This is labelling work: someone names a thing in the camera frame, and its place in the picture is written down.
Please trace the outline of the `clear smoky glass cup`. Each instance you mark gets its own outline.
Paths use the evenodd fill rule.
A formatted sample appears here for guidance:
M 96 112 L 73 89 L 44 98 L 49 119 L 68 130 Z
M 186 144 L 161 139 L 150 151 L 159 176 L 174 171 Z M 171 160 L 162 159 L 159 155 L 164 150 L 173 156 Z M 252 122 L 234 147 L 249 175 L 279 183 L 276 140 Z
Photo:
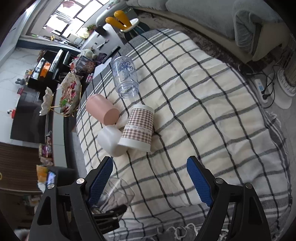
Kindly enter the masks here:
M 128 187 L 125 180 L 110 178 L 99 201 L 92 207 L 92 213 L 106 213 L 121 205 L 128 207 L 134 199 L 135 193 Z

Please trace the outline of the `white plastic cup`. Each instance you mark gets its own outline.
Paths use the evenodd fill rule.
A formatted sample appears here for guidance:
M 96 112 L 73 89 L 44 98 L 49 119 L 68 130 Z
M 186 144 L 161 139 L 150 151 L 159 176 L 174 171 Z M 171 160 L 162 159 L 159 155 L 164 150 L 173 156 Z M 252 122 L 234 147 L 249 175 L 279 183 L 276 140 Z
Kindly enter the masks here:
M 122 132 L 115 126 L 105 126 L 97 135 L 97 143 L 109 156 L 120 157 L 127 151 L 127 147 L 119 145 Z

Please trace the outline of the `black cup on table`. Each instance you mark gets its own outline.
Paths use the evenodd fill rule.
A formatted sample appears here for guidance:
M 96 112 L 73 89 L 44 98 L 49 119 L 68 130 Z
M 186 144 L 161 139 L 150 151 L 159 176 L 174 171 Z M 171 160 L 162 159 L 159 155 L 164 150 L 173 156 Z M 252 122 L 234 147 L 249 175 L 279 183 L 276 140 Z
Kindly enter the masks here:
M 96 27 L 95 32 L 98 33 L 101 36 L 106 36 L 107 35 L 107 31 L 100 25 Z

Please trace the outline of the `orange snack bag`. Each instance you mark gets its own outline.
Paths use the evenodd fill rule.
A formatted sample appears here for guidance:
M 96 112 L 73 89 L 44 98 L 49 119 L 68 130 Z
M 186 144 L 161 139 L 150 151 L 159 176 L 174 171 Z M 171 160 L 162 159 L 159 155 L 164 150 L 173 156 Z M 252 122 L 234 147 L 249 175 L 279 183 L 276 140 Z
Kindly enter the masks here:
M 45 183 L 47 181 L 48 171 L 49 169 L 46 166 L 36 166 L 38 182 Z

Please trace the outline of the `white TV cabinet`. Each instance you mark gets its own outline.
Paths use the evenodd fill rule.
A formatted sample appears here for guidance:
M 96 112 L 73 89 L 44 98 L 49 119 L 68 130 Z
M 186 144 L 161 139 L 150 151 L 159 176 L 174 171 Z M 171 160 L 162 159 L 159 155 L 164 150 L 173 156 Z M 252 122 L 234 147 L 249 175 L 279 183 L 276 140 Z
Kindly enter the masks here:
M 62 91 L 57 89 L 53 95 L 52 106 L 47 114 L 46 133 L 51 131 L 52 158 L 55 166 L 67 168 L 65 141 L 64 141 L 64 117 L 60 115 L 60 98 Z

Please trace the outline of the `upper white shell bowl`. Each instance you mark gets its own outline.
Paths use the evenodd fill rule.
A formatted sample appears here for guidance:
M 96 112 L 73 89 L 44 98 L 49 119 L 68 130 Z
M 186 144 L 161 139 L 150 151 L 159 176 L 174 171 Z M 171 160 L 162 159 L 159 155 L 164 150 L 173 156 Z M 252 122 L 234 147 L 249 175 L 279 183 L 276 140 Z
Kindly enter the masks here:
M 45 95 L 43 96 L 43 103 L 41 104 L 41 110 L 39 112 L 39 116 L 45 116 L 51 109 L 52 101 L 53 101 L 53 92 L 47 87 L 45 90 Z

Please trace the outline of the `lower candy bowl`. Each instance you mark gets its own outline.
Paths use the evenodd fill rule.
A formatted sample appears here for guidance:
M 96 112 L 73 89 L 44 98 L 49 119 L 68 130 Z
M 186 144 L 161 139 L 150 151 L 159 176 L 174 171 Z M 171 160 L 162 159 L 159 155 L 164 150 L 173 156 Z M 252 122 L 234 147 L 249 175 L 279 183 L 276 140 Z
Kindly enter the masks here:
M 80 101 L 80 77 L 69 72 L 58 89 L 62 91 L 62 96 L 60 98 L 60 113 L 62 115 L 69 115 L 76 109 Z

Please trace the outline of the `white power strip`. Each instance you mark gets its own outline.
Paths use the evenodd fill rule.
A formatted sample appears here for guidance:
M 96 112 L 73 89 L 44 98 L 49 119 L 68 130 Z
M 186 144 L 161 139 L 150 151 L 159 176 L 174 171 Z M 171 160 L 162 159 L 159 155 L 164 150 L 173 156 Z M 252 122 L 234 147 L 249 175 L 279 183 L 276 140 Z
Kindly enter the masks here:
M 255 79 L 254 80 L 254 84 L 255 84 L 255 89 L 256 89 L 256 93 L 257 93 L 257 97 L 260 101 L 261 104 L 267 104 L 268 102 L 268 94 L 265 93 L 265 88 L 262 84 L 262 81 L 260 79 Z

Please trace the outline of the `plaid checkered tablecloth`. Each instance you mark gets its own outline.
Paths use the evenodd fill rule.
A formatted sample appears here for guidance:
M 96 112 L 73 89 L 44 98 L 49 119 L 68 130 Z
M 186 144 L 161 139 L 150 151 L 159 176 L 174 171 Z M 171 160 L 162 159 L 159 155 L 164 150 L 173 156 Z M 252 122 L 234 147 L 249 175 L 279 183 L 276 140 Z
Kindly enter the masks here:
M 122 130 L 135 104 L 154 109 L 149 153 L 128 150 L 114 159 L 112 177 L 134 198 L 110 240 L 192 240 L 208 213 L 186 168 L 195 156 L 227 183 L 251 183 L 262 203 L 272 240 L 278 240 L 292 205 L 290 162 L 278 120 L 265 111 L 246 80 L 202 51 L 186 34 L 159 29 L 119 50 L 132 58 L 139 93 L 122 99 L 106 67 L 86 88 L 76 130 L 87 171 L 106 156 L 97 135 L 103 125 L 86 110 L 93 94 L 120 112 Z

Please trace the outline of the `clear plastic bottle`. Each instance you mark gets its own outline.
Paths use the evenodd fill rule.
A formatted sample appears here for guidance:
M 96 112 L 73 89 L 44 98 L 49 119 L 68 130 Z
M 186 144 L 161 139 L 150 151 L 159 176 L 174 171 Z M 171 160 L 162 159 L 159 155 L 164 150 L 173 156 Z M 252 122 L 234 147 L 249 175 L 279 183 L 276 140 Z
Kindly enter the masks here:
M 134 98 L 139 92 L 135 65 L 130 57 L 120 56 L 112 62 L 115 90 L 120 98 Z

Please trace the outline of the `grey rabbit plush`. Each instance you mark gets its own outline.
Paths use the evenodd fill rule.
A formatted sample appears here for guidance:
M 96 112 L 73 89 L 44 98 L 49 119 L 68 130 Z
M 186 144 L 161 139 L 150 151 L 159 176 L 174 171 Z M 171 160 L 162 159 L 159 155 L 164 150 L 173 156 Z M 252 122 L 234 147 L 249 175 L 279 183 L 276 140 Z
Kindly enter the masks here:
M 25 80 L 24 79 L 20 79 L 18 78 L 16 81 L 15 81 L 15 84 L 19 84 L 21 86 L 23 86 L 25 84 Z

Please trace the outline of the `white floor fan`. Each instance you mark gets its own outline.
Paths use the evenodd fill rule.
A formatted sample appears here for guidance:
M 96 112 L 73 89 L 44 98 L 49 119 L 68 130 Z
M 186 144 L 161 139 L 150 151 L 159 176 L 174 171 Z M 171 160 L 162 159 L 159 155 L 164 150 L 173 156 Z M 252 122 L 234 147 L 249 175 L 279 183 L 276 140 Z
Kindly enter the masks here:
M 289 109 L 295 97 L 295 43 L 287 46 L 277 65 L 275 103 L 281 109 Z

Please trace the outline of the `black upright piano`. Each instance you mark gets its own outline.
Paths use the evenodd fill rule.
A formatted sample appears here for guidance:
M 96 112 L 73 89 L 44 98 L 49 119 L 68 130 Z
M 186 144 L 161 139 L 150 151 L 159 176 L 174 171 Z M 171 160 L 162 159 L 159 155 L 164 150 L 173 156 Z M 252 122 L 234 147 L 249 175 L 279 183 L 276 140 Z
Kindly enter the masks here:
M 56 91 L 62 78 L 70 71 L 71 53 L 60 49 L 57 53 L 46 51 L 27 81 L 27 87 L 42 92 L 46 88 Z

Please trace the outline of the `glass snack jar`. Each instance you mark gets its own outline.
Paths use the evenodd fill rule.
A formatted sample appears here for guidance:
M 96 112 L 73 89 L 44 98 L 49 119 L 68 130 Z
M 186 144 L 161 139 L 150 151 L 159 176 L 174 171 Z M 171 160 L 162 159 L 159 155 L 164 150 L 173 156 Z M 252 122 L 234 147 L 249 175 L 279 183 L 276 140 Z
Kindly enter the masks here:
M 95 69 L 95 63 L 89 58 L 81 55 L 78 57 L 75 64 L 75 68 L 79 71 L 84 71 L 86 73 L 92 73 Z

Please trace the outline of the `grey sectional sofa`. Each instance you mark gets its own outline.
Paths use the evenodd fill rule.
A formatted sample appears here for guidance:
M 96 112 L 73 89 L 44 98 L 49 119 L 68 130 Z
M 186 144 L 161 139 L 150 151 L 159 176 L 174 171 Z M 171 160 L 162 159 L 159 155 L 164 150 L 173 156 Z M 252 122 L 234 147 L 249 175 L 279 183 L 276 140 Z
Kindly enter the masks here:
M 265 1 L 127 1 L 128 6 L 165 16 L 214 40 L 243 63 L 285 48 L 290 30 Z

